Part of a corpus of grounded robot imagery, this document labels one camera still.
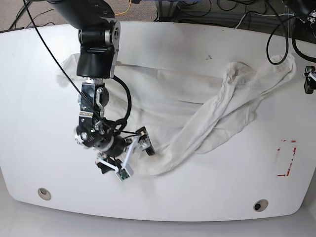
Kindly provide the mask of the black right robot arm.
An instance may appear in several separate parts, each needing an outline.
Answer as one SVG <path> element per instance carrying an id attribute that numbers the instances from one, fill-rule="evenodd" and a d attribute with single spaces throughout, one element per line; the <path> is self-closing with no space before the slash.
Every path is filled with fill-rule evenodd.
<path id="1" fill-rule="evenodd" d="M 131 94 L 127 85 L 115 76 L 119 52 L 120 22 L 111 7 L 103 0 L 51 0 L 49 4 L 79 31 L 80 54 L 77 76 L 83 77 L 80 98 L 79 124 L 76 141 L 86 148 L 98 150 L 96 165 L 102 173 L 113 171 L 119 179 L 133 175 L 128 164 L 136 148 L 148 155 L 155 154 L 145 127 L 123 138 L 121 133 L 131 113 Z M 104 80 L 113 79 L 125 90 L 127 109 L 116 121 L 105 118 L 109 92 Z"/>

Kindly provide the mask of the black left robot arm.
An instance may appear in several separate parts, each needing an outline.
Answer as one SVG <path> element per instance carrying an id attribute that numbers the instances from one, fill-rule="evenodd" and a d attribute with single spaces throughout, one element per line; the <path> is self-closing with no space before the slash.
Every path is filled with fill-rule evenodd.
<path id="1" fill-rule="evenodd" d="M 302 53 L 297 47 L 296 40 L 302 29 L 311 32 L 316 37 L 316 1 L 315 0 L 284 0 L 283 3 L 294 13 L 298 20 L 293 25 L 291 41 L 298 56 L 314 63 L 305 67 L 303 73 L 304 90 L 306 94 L 313 94 L 316 90 L 316 58 Z"/>

